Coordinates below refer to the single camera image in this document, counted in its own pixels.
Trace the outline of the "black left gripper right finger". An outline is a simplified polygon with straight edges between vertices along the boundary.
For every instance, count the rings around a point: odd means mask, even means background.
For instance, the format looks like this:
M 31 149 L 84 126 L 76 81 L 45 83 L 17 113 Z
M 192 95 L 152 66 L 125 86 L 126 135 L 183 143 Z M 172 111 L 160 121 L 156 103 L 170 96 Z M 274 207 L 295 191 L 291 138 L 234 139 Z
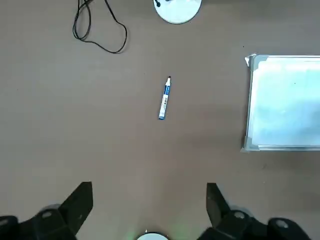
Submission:
M 266 224 L 243 210 L 232 209 L 216 183 L 206 184 L 206 211 L 211 222 L 199 240 L 309 240 L 294 221 L 270 218 Z

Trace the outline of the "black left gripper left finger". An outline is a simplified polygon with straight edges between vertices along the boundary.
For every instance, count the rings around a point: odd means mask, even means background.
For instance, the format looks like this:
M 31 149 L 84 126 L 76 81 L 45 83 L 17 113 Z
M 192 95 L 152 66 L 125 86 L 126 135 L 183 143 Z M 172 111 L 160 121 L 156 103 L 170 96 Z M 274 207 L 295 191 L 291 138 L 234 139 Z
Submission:
M 14 215 L 0 217 L 2 240 L 75 240 L 93 209 L 93 185 L 83 181 L 62 204 L 49 205 L 20 222 Z

